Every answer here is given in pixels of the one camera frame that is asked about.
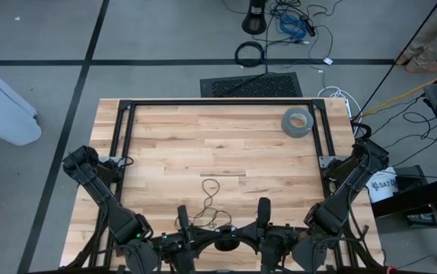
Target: gray tape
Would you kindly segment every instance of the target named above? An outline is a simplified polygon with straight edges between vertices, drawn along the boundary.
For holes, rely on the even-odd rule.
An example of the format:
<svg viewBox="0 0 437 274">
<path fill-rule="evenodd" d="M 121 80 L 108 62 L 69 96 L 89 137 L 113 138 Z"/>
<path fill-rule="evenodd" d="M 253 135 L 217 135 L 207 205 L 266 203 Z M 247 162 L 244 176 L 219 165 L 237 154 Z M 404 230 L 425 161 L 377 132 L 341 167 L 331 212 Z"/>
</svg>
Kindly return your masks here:
<svg viewBox="0 0 437 274">
<path fill-rule="evenodd" d="M 292 119 L 299 119 L 303 122 L 303 126 L 298 127 L 292 124 Z M 301 138 L 307 135 L 313 127 L 314 121 L 308 110 L 300 107 L 292 107 L 285 112 L 282 117 L 282 130 L 292 138 Z"/>
</svg>

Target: wooden table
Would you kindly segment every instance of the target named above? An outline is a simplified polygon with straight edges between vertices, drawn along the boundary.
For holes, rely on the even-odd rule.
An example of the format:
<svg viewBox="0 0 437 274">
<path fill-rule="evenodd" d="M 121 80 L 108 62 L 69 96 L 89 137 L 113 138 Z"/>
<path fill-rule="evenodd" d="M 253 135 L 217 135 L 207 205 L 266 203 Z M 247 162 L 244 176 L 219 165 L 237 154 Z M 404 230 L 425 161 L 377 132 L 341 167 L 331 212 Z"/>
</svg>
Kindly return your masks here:
<svg viewBox="0 0 437 274">
<path fill-rule="evenodd" d="M 90 146 L 100 156 L 109 154 L 119 101 L 101 100 L 97 109 Z M 350 155 L 354 138 L 345 104 L 339 98 L 327 98 L 325 104 L 335 151 L 337 155 Z M 212 178 L 221 185 L 213 207 L 229 212 L 233 225 L 241 227 L 254 221 L 257 201 L 266 196 L 271 199 L 272 222 L 304 227 L 304 216 L 324 195 L 312 134 L 292 139 L 281 129 L 282 115 L 290 107 L 138 106 L 129 150 L 136 162 L 126 169 L 123 206 L 144 214 L 156 234 L 174 233 L 177 207 L 186 205 L 190 215 L 201 211 L 206 198 L 201 183 Z M 324 136 L 320 115 L 317 124 Z M 352 206 L 359 224 L 369 226 L 366 242 L 373 257 L 382 263 L 384 256 L 367 193 L 361 193 Z M 80 187 L 61 265 L 71 262 L 91 237 L 97 211 L 97 205 Z M 211 214 L 207 212 L 196 224 L 209 222 Z M 227 221 L 228 217 L 219 215 L 216 223 L 223 225 Z M 343 262 L 349 265 L 344 243 L 341 249 Z M 326 264 L 335 265 L 333 252 L 329 252 Z M 114 257 L 112 268 L 124 263 L 122 257 Z M 301 269 L 291 257 L 286 266 Z M 260 256 L 244 244 L 227 253 L 212 245 L 202 252 L 196 269 L 258 270 Z"/>
</svg>

